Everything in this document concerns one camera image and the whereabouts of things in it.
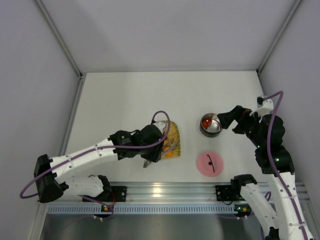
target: pink lid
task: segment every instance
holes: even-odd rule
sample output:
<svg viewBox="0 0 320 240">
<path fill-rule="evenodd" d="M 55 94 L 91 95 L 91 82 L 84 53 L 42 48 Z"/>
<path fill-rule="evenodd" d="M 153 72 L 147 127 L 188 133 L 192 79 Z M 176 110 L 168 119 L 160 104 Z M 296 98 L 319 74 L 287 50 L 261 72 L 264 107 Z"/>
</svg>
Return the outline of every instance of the pink lid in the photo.
<svg viewBox="0 0 320 240">
<path fill-rule="evenodd" d="M 215 177 L 222 172 L 224 162 L 219 154 L 213 151 L 207 151 L 198 157 L 196 167 L 202 175 L 206 177 Z"/>
</svg>

